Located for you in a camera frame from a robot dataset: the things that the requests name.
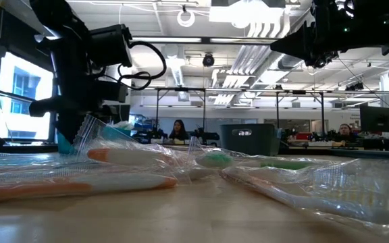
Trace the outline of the black rig frame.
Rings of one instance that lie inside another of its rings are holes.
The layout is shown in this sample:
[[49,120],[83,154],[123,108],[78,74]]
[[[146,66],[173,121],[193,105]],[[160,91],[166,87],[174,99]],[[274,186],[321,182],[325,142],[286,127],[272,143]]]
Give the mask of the black rig frame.
[[[153,127],[153,132],[157,134],[157,131],[158,131],[158,125],[159,125],[159,101],[162,97],[164,97],[169,91],[175,91],[175,92],[190,92],[190,91],[193,91],[195,93],[197,93],[198,91],[199,92],[203,92],[203,96],[200,96],[202,102],[203,102],[203,131],[202,132],[199,132],[199,134],[201,135],[201,138],[202,138],[202,143],[203,144],[207,144],[206,142],[206,139],[205,139],[205,133],[206,133],[206,88],[191,88],[191,87],[182,87],[182,86],[178,86],[178,87],[157,87],[157,88],[154,88],[156,91],[157,91],[157,95],[156,95],[156,108],[155,108],[155,125]],[[164,90],[165,91],[165,94],[164,95],[160,95],[160,92]]]
[[258,92],[262,93],[274,93],[276,98],[276,119],[277,125],[280,125],[280,99],[279,96],[281,93],[284,93],[284,97],[286,95],[311,95],[320,105],[321,105],[321,137],[323,140],[326,139],[326,128],[325,128],[325,107],[324,107],[324,94],[328,93],[324,90],[283,90],[283,89],[248,89],[247,92]]

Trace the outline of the black monitor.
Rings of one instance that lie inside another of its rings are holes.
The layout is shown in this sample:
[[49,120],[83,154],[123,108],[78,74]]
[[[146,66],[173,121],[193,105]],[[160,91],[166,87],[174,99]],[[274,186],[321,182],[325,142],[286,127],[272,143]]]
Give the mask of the black monitor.
[[389,132],[389,108],[360,106],[361,130]]

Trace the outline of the silver ceiling duct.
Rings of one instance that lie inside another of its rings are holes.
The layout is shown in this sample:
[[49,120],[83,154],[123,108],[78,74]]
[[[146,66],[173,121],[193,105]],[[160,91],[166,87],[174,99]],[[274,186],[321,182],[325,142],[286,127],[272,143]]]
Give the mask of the silver ceiling duct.
[[172,71],[172,76],[176,86],[184,85],[184,78],[182,74],[182,66],[185,65],[185,60],[177,58],[176,56],[171,56],[167,60],[168,67]]

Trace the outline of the wrapped green toothbrush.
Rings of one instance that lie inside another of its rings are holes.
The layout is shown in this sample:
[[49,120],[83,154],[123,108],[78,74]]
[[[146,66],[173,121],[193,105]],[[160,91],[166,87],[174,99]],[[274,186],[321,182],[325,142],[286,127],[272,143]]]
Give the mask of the wrapped green toothbrush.
[[264,155],[246,155],[237,152],[208,151],[196,156],[196,163],[208,168],[225,169],[228,167],[275,167],[298,170],[309,166],[332,165],[333,161],[310,158],[268,157]]

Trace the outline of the background dark table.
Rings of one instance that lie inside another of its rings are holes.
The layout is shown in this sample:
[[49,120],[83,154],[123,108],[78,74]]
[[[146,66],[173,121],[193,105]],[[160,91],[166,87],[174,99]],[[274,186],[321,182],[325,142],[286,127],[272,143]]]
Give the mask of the background dark table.
[[279,155],[337,156],[355,159],[389,159],[389,138],[358,139],[351,146],[282,146]]

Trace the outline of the person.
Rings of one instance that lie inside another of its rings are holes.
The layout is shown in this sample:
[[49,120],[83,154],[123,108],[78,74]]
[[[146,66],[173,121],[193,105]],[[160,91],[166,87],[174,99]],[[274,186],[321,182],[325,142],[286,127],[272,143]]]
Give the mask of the person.
[[348,124],[341,124],[334,140],[336,142],[354,142],[355,136],[351,132],[351,127]]
[[174,122],[173,129],[169,135],[170,139],[188,140],[189,136],[185,129],[184,122],[181,119],[177,119]]

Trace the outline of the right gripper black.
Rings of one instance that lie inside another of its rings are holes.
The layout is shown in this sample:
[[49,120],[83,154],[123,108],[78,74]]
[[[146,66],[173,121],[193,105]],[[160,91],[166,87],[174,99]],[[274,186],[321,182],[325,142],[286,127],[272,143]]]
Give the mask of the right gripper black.
[[271,50],[322,68],[339,52],[382,46],[389,52],[389,0],[312,0],[315,21],[271,44]]

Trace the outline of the dark grey plastic bin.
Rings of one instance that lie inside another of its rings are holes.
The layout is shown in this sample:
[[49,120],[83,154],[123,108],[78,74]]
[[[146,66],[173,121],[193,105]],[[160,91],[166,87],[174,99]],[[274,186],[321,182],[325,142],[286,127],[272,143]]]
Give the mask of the dark grey plastic bin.
[[226,124],[220,130],[224,149],[247,155],[278,154],[282,129],[272,124]]

